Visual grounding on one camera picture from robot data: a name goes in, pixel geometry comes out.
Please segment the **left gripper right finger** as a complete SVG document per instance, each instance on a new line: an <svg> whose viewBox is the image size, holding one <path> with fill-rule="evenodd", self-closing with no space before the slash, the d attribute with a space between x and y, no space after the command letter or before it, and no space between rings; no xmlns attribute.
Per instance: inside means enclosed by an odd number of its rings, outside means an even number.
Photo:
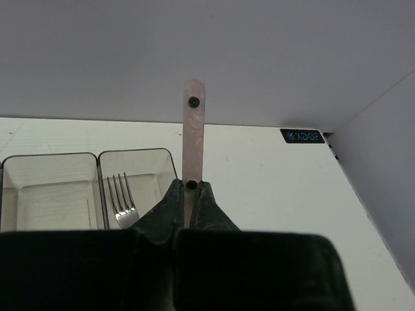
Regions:
<svg viewBox="0 0 415 311"><path fill-rule="evenodd" d="M201 181L193 207L193 229L239 231L228 215L217 205L211 184Z"/></svg>

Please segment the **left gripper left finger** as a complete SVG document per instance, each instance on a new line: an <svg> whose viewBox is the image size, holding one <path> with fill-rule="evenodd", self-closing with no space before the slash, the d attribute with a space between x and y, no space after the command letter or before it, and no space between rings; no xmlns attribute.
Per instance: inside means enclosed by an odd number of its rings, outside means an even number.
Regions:
<svg viewBox="0 0 415 311"><path fill-rule="evenodd" d="M169 246L184 227L184 184L174 179L159 203L132 225L155 246Z"/></svg>

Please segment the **black handled fork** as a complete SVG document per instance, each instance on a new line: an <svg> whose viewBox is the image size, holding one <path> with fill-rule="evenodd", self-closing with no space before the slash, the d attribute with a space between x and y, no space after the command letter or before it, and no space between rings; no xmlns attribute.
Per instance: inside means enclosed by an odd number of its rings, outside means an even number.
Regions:
<svg viewBox="0 0 415 311"><path fill-rule="evenodd" d="M121 229L132 227L139 219L126 172L106 178L115 219Z"/></svg>

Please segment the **pink handled fork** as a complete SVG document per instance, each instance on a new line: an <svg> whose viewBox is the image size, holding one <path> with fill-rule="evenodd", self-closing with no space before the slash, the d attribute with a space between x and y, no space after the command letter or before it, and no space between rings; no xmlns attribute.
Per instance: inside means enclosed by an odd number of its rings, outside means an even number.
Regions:
<svg viewBox="0 0 415 311"><path fill-rule="evenodd" d="M205 85L199 79L189 80L184 87L182 128L182 181L186 228L190 226L196 202L196 189L202 181L205 99Z"/></svg>

